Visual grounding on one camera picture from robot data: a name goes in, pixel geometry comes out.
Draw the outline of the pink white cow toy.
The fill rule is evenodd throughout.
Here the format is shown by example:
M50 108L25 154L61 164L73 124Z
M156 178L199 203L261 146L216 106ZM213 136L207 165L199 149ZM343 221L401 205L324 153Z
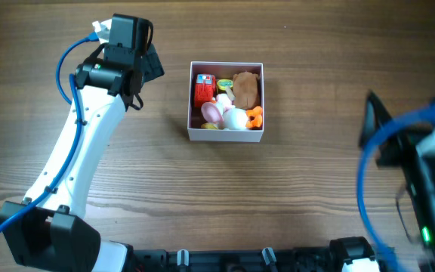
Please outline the pink white cow toy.
M224 121L224 113L234 107L227 94L219 94L211 102L205 102L201 106L201 112L206 122L221 124Z

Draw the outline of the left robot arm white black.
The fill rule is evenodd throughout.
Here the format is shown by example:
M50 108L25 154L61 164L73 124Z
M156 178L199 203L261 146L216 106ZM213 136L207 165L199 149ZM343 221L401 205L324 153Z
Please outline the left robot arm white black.
M20 202L5 202L0 233L15 262L48 271L134 271L133 249L85 222L94 173L117 125L140 110L143 84L163 75L153 24L115 14L96 24L97 48L69 77L72 102L57 143Z

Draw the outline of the white box pink inside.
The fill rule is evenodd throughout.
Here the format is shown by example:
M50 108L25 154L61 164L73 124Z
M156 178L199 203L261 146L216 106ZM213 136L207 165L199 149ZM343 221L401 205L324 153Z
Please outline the white box pink inside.
M217 62L192 61L190 63L189 97L187 102L187 132L191 141L218 141L218 142L248 142L259 143L264 133L265 120L260 128L247 131L209 130L200 128L205 122L201 110L193 107L194 88L199 74L211 74L216 79L232 79L234 74L250 72L258 74L258 91L265 119L264 103L264 65L262 63L246 62Z

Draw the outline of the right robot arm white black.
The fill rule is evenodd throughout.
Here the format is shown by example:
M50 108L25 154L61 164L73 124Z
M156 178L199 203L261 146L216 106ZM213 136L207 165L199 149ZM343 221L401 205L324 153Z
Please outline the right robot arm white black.
M366 98L362 133L362 150L356 171L356 201L362 223L376 247L369 244L347 250L342 241L332 246L340 249L338 269L342 271L403 271L405 268L374 229L366 211L364 184L369 160L379 153L379 166L398 166L403 170L405 185L395 197L407 193L412 202L420 230L418 242L430 259L419 265L422 271L435 271L435 98L427 106L392 117L380 98L370 91Z

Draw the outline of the brown plush bear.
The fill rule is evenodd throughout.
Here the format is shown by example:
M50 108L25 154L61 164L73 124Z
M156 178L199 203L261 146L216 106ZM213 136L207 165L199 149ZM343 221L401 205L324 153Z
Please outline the brown plush bear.
M242 72L233 75L234 106L250 110L260 105L258 81L260 76L255 73Z

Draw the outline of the white plush duck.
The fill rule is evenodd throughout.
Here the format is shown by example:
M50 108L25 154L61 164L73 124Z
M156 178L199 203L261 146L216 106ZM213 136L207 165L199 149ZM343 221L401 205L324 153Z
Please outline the white plush duck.
M263 108L257 106L252 110L233 108L224 113L224 121L221 124L206 122L202 125L205 129L224 129L244 131L260 128L263 125Z

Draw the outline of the yellow wooden rattle drum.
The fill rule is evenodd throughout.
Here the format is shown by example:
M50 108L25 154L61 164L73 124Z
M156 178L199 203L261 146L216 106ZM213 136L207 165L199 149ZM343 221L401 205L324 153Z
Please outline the yellow wooden rattle drum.
M233 81L231 79L217 80L217 92L218 94L226 94L231 101L236 99L233 93Z

